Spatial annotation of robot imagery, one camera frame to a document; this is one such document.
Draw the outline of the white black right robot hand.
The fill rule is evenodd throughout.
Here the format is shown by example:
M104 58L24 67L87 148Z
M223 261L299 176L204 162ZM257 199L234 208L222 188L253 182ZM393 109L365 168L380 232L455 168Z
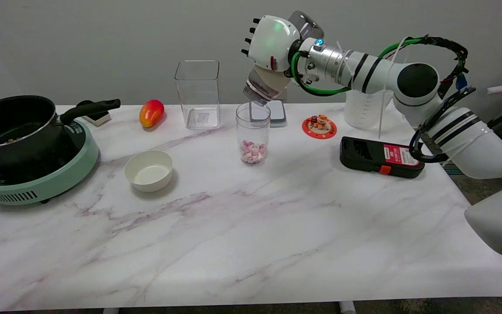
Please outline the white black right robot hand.
M241 49L241 53L260 68L279 73L288 70L290 48L301 39L299 30L288 20L271 15L254 18L253 23L251 38L245 38L249 48Z

